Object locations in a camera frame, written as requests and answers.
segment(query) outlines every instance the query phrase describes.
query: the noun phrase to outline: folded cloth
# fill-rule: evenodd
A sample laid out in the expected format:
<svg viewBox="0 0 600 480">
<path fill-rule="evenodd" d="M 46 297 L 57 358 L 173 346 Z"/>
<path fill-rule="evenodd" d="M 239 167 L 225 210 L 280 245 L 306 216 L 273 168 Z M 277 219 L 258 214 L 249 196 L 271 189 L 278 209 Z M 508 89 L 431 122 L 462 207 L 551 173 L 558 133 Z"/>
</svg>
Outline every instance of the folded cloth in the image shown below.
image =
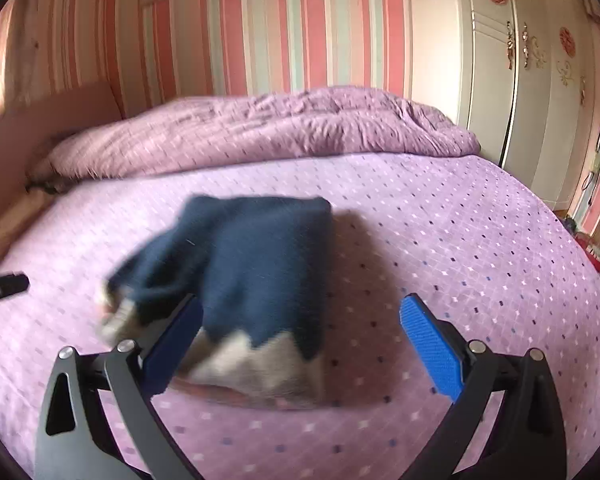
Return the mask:
<svg viewBox="0 0 600 480">
<path fill-rule="evenodd" d="M 193 197 L 108 279 L 100 335 L 138 337 L 191 293 L 203 325 L 178 382 L 231 388 L 250 405 L 316 406 L 331 229 L 322 198 Z"/>
</svg>

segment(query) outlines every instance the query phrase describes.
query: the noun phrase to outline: bed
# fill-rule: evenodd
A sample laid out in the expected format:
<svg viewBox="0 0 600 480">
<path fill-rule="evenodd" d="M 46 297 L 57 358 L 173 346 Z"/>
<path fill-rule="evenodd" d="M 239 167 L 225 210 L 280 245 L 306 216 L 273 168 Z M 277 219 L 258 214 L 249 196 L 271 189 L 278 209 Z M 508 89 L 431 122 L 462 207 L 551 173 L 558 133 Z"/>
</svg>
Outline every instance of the bed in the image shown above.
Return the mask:
<svg viewBox="0 0 600 480">
<path fill-rule="evenodd" d="M 317 120 L 314 114 L 309 124 Z M 367 151 L 390 151 L 369 143 Z M 84 150 L 72 149 L 84 160 Z M 134 178 L 80 184 L 11 248 L 0 272 L 22 270 L 32 285 L 0 306 L 0 437 L 26 470 L 33 468 L 38 409 L 58 350 L 105 349 L 94 330 L 98 283 L 169 226 L 192 194 L 322 196 L 335 225 L 323 407 L 252 410 L 176 390 L 154 398 L 205 478 L 399 478 L 449 407 L 400 328 L 397 307 L 410 292 L 467 339 L 483 339 L 494 351 L 545 352 L 565 421 L 570 478 L 580 470 L 600 445 L 600 279 L 528 189 L 475 155 L 365 152 L 238 162 L 250 163 L 143 176 L 150 173 L 144 166 L 132 171 L 109 160 L 100 173 L 115 168 Z M 45 164 L 40 171 L 59 171 L 52 158 Z M 72 171 L 81 176 L 78 166 L 74 161 Z M 491 399 L 461 466 L 478 458 L 499 401 Z M 125 459 L 142 466 L 112 398 L 104 402 Z"/>
</svg>

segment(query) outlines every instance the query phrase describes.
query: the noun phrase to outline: wardrobe handle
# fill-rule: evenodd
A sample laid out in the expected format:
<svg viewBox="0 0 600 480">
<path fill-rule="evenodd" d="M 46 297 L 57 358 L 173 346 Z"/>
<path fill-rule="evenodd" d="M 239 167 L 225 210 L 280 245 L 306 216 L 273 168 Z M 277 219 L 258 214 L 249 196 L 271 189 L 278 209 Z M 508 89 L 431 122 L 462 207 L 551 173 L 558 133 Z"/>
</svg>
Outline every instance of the wardrobe handle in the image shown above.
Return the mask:
<svg viewBox="0 0 600 480">
<path fill-rule="evenodd" d="M 513 57 L 515 55 L 516 40 L 513 37 L 511 22 L 507 22 L 507 58 L 509 58 L 509 70 L 513 70 Z"/>
<path fill-rule="evenodd" d="M 529 68 L 529 33 L 526 31 L 526 23 L 525 29 L 522 31 L 522 52 L 525 55 L 525 68 Z"/>
</svg>

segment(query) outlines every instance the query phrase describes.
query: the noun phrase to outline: purple duvet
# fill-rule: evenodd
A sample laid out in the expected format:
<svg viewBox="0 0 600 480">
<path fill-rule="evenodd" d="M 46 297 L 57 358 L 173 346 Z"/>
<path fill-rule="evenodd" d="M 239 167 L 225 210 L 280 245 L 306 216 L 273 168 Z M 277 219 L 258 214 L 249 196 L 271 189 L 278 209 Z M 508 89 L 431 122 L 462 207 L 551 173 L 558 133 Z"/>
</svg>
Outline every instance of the purple duvet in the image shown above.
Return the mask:
<svg viewBox="0 0 600 480">
<path fill-rule="evenodd" d="M 436 108 L 372 88 L 189 97 L 70 137 L 33 177 L 125 178 L 368 152 L 461 156 L 480 144 Z"/>
<path fill-rule="evenodd" d="M 398 323 L 417 292 L 465 338 L 547 355 L 564 413 L 570 476 L 600 444 L 600 279 L 554 215 L 478 158 L 344 155 L 82 184 L 17 244 L 0 270 L 30 293 L 0 306 L 0 436 L 32 469 L 38 409 L 58 350 L 103 349 L 94 290 L 192 194 L 323 196 L 335 250 L 325 343 L 328 406 L 272 412 L 177 391 L 154 399 L 208 480 L 396 480 L 449 406 Z M 123 453 L 141 465 L 110 397 Z M 462 464 L 475 461 L 499 399 Z"/>
</svg>

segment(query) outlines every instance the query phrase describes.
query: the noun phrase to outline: metal screw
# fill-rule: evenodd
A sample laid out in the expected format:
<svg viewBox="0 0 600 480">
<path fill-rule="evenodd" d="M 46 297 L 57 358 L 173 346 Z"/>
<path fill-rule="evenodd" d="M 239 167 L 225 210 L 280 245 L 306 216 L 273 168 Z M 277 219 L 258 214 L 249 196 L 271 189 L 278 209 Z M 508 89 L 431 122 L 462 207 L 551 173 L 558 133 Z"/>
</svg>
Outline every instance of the metal screw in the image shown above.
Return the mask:
<svg viewBox="0 0 600 480">
<path fill-rule="evenodd" d="M 544 359 L 544 353 L 539 348 L 532 348 L 529 351 L 529 355 L 534 361 L 542 361 Z"/>
<path fill-rule="evenodd" d="M 487 345 L 480 340 L 474 339 L 473 341 L 469 341 L 469 350 L 474 354 L 484 354 L 487 351 Z"/>
<path fill-rule="evenodd" d="M 58 352 L 58 357 L 61 359 L 68 359 L 74 354 L 74 349 L 70 346 L 65 346 L 61 351 Z"/>
<path fill-rule="evenodd" d="M 122 352 L 123 354 L 127 352 L 131 352 L 136 347 L 136 342 L 133 339 L 124 339 L 118 343 L 116 347 L 118 352 Z"/>
</svg>

